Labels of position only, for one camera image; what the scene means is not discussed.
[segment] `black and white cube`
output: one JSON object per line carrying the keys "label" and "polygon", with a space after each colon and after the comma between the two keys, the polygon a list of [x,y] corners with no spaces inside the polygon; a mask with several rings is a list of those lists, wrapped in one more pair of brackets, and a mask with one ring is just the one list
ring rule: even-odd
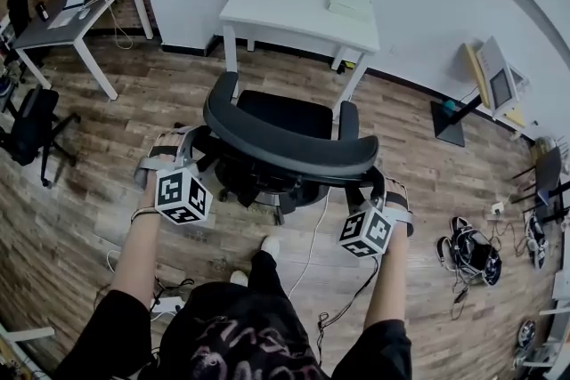
{"label": "black and white cube", "polygon": [[212,194],[188,168],[157,171],[155,208],[177,225],[208,218]]}
{"label": "black and white cube", "polygon": [[386,252],[395,220],[376,207],[351,215],[345,221],[339,243],[353,255],[371,256]]}

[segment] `forearm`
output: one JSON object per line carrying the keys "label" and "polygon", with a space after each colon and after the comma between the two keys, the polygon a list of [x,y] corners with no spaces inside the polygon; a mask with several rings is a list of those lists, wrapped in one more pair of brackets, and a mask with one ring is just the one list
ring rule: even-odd
{"label": "forearm", "polygon": [[[139,208],[154,206],[154,189],[154,182],[149,182]],[[159,214],[142,214],[134,219],[110,286],[135,297],[147,309],[150,309],[154,291],[159,226]]]}
{"label": "forearm", "polygon": [[364,329],[387,319],[405,317],[408,238],[405,224],[394,227],[387,252],[382,256],[376,286],[364,321]]}

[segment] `laptop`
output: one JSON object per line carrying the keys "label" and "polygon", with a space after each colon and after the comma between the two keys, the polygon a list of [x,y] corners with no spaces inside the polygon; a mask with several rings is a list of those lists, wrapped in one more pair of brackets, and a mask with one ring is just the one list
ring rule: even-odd
{"label": "laptop", "polygon": [[67,26],[77,12],[81,11],[85,0],[67,0],[60,13],[53,19],[48,28]]}

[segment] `baseboard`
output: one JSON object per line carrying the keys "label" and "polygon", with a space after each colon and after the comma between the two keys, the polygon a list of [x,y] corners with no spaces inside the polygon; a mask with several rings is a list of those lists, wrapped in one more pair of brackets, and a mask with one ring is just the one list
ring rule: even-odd
{"label": "baseboard", "polygon": [[[145,36],[143,28],[123,28],[125,33],[129,36]],[[160,32],[157,28],[152,28],[152,33],[154,36],[160,36]],[[115,35],[114,28],[90,28],[87,30],[87,36],[107,36],[107,35]]]}
{"label": "baseboard", "polygon": [[[162,49],[163,49],[163,51],[169,51],[171,53],[191,54],[191,55],[196,55],[196,56],[209,56],[216,49],[216,47],[219,44],[221,44],[223,41],[224,41],[224,38],[222,36],[214,35],[212,37],[212,39],[209,41],[206,49],[187,48],[184,46],[171,46],[169,44],[163,44]],[[248,40],[245,38],[236,38],[236,45],[237,46],[247,46]],[[324,55],[324,54],[311,53],[309,51],[303,51],[303,50],[300,50],[297,48],[292,48],[289,46],[282,46],[280,44],[266,43],[266,42],[261,42],[261,41],[257,41],[257,40],[256,40],[256,48],[257,49],[266,49],[268,51],[275,51],[277,53],[289,54],[292,56],[302,57],[305,59],[311,59],[312,61],[325,62],[327,64],[332,64],[332,62],[334,61],[334,58],[327,56],[327,55]],[[437,98],[437,99],[442,100],[442,101],[453,100],[451,97],[448,97],[447,95],[440,93],[438,91],[434,91],[433,89],[429,89],[428,87],[425,87],[424,85],[419,85],[419,84],[413,83],[412,81],[408,81],[407,79],[403,79],[401,77],[391,75],[391,74],[386,73],[386,72],[381,71],[381,70],[367,68],[366,74],[371,75],[372,77],[378,77],[380,79],[384,79],[384,80],[389,81],[391,83],[403,85],[404,87],[408,87],[410,89],[413,89],[414,91],[424,93],[425,95],[429,95],[430,97],[434,97],[434,98]],[[457,100],[453,100],[453,101],[455,101],[455,104],[461,108],[463,108],[466,105],[466,103],[463,103],[461,101],[457,101]],[[482,111],[479,111],[478,109],[474,110],[473,114],[476,114],[476,115],[482,117],[483,119],[491,121],[494,124],[507,129],[511,133],[514,133],[517,131],[515,128],[511,127],[510,125],[504,124],[499,120],[493,119],[491,116],[489,116],[488,114],[486,114]],[[524,138],[526,140],[526,142],[528,142],[529,145],[532,146],[534,144],[534,140],[532,140],[531,138],[529,138],[525,134],[521,134],[521,137]]]}

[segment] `sleeve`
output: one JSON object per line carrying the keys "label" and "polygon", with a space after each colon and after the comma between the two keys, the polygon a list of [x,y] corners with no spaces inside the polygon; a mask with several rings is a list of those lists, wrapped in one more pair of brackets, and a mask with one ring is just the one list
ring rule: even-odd
{"label": "sleeve", "polygon": [[128,377],[151,361],[149,312],[138,299],[111,290],[53,378]]}
{"label": "sleeve", "polygon": [[332,380],[345,378],[411,380],[411,342],[403,321],[380,321],[364,330],[350,352],[340,361]]}

